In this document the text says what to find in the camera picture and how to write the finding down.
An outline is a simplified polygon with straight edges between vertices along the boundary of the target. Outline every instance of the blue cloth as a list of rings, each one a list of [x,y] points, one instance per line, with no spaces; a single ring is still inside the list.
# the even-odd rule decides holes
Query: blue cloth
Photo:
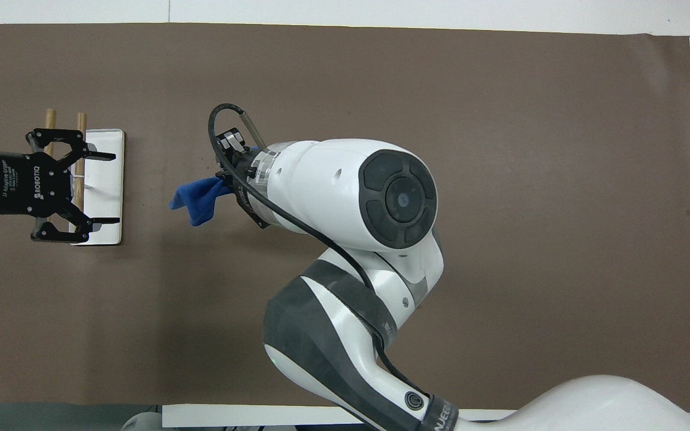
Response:
[[[209,177],[180,186],[170,202],[170,210],[187,207],[191,226],[199,226],[214,217],[214,202],[233,193],[221,177]]]

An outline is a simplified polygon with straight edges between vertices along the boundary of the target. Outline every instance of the logo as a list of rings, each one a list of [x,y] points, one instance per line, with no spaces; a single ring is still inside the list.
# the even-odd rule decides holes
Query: logo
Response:
[[[44,196],[41,194],[41,167],[34,166],[34,199],[44,200]]]
[[[425,401],[417,393],[411,391],[408,391],[403,399],[406,401],[406,406],[414,411],[425,406]]]
[[[452,415],[452,406],[449,403],[444,403],[441,415],[439,415],[438,422],[435,423],[433,431],[446,431],[446,429],[449,429],[447,421],[449,421],[450,415]]]

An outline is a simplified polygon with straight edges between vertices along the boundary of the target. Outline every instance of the wooden stick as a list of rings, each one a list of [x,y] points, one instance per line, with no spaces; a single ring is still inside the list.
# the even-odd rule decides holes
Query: wooden stick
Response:
[[[87,134],[87,114],[79,112],[76,115],[77,130],[82,135]],[[74,164],[74,205],[79,207],[79,211],[84,212],[84,159],[79,159]]]
[[[44,119],[44,128],[46,129],[54,129],[55,128],[55,120],[57,120],[58,113],[55,112],[54,109],[47,109],[47,115],[46,119]],[[50,157],[55,156],[55,147],[53,146],[52,142],[47,144],[46,147],[44,147],[44,152],[46,155]],[[50,215],[47,217],[47,221],[52,221],[52,216]]]

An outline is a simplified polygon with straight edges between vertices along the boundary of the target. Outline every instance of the brown table surface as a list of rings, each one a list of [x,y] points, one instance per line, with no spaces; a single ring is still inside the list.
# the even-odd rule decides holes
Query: brown table surface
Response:
[[[323,246],[230,197],[199,228],[167,209],[216,170],[222,102],[269,142],[427,162],[446,270],[389,350],[423,389],[516,409],[616,374],[690,411],[687,38],[263,25],[0,25],[0,150],[27,152],[47,107],[126,133],[122,245],[0,216],[0,401],[328,404],[261,342]]]

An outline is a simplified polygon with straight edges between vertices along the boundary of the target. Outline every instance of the black circular cap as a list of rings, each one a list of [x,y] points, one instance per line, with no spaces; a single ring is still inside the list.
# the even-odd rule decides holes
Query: black circular cap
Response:
[[[395,179],[385,193],[388,214],[400,223],[407,223],[416,218],[424,202],[422,185],[412,177]]]
[[[423,401],[417,393],[411,391],[408,391],[406,395],[403,396],[403,399],[406,401],[406,406],[414,411],[422,409],[422,407],[425,406],[425,401]]]

